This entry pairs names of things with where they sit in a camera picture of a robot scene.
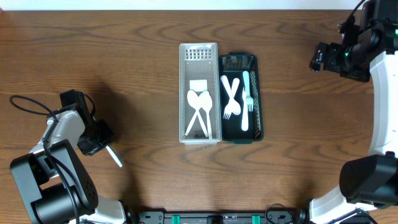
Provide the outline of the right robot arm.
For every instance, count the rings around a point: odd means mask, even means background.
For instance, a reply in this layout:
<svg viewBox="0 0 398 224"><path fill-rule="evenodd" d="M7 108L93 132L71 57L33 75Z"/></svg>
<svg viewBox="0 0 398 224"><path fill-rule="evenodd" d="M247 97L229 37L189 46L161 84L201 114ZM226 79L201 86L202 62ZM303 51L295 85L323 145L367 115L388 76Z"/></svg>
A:
<svg viewBox="0 0 398 224"><path fill-rule="evenodd" d="M372 223L370 212L397 206L397 0L361 1L339 24L341 44L320 42L310 62L358 82L372 81L373 135L368 155L346 162L339 184L310 201L297 223Z"/></svg>

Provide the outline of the black plastic basket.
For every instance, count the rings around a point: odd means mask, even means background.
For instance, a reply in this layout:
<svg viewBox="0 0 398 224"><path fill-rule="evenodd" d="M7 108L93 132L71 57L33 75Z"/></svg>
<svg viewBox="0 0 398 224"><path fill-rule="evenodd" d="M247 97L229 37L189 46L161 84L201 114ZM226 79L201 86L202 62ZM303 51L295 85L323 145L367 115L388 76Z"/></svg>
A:
<svg viewBox="0 0 398 224"><path fill-rule="evenodd" d="M242 131L243 71L249 72L250 94L254 108L248 111L249 129ZM246 52L230 52L219 57L221 87L222 139L235 144L249 144L261 141L265 135L262 121L261 92L257 58Z"/></svg>

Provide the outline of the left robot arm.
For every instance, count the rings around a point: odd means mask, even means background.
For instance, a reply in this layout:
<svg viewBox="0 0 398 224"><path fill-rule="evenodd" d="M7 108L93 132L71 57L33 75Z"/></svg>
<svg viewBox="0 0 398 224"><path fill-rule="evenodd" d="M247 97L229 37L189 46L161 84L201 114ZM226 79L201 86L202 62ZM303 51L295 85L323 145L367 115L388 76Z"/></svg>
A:
<svg viewBox="0 0 398 224"><path fill-rule="evenodd" d="M132 223L119 200L98 195L76 154L92 156L109 149L113 132L94 118L87 94L60 94L62 108L43 113L47 128L28 154L11 162L10 170L32 223Z"/></svg>

